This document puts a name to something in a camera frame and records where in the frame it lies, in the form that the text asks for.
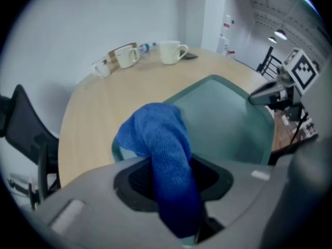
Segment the coffee cup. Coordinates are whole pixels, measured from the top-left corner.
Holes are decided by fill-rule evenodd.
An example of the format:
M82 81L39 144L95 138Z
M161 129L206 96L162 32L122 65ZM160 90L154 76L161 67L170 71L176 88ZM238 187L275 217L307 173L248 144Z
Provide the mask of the coffee cup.
M121 68L131 67L140 58L138 49L133 48L131 45L115 50L114 54Z
M185 52L180 56L180 49ZM163 64L176 64L188 52L188 46L177 40L166 40L159 43L160 60Z

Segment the white mug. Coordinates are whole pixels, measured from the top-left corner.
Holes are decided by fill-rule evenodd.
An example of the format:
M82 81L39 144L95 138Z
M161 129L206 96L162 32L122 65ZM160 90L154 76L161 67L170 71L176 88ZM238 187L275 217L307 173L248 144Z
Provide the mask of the white mug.
M105 78L110 75L110 69L106 57L101 57L97 61L94 61L91 66L92 74L97 77Z
M180 48L185 52L180 56ZM163 64L176 64L188 52L188 46L176 40L166 40L159 43L160 59Z
M121 68L127 68L134 65L140 58L138 49L133 48L131 45L115 50L114 54Z

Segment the ceiling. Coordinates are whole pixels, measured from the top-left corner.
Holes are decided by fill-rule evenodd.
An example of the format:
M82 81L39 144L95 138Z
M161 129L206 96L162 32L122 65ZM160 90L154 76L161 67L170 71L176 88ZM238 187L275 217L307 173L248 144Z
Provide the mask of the ceiling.
M323 65L331 50L319 14L304 0L250 0L255 21L273 32L282 27L288 39L302 48L312 60Z

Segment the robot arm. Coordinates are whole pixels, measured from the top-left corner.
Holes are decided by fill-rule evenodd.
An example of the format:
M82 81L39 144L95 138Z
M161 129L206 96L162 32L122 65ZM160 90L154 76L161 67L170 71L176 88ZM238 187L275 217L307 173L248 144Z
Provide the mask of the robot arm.
M253 105L267 105L270 109L287 109L297 121L301 115L302 95L318 77L315 65L301 49L293 49L283 64L277 67L277 77L255 90L249 97Z

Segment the plastic bottle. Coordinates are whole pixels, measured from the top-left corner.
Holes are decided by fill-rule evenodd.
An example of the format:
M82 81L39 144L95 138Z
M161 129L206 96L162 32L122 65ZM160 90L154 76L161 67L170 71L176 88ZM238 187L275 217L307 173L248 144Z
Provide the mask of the plastic bottle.
M140 45L140 54L143 54L143 53L146 53L146 52L149 52L151 51L153 48L156 47L156 43L145 43L145 44L141 44Z

